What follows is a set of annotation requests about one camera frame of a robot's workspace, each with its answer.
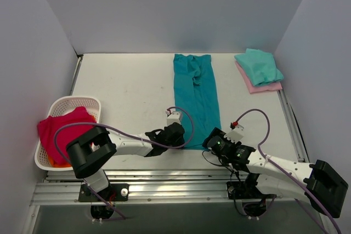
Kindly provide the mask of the teal t shirt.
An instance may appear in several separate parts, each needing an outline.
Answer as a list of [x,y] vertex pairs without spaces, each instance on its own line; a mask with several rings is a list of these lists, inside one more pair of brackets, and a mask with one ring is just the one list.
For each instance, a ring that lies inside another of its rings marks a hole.
[[186,150],[203,150],[202,143],[211,131],[221,127],[216,80],[210,55],[175,54],[174,101],[190,116],[182,119]]

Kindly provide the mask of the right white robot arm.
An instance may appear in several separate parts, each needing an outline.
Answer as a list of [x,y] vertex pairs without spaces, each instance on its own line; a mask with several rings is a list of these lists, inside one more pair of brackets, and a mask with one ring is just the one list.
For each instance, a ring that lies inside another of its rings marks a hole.
[[327,162],[303,163],[262,155],[240,139],[238,133],[231,138],[214,128],[202,146],[226,167],[248,173],[243,184],[246,195],[294,198],[309,203],[319,213],[340,217],[348,184]]

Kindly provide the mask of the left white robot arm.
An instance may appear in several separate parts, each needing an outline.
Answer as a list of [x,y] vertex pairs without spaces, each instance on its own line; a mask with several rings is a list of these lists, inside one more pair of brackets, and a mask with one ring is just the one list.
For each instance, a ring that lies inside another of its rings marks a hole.
[[111,187],[102,167],[111,157],[159,156],[168,149],[183,145],[184,133],[184,128],[177,122],[163,129],[131,137],[110,135],[105,127],[95,126],[68,143],[66,153],[76,178],[85,180],[91,188],[91,195],[99,201],[104,201],[110,196]]

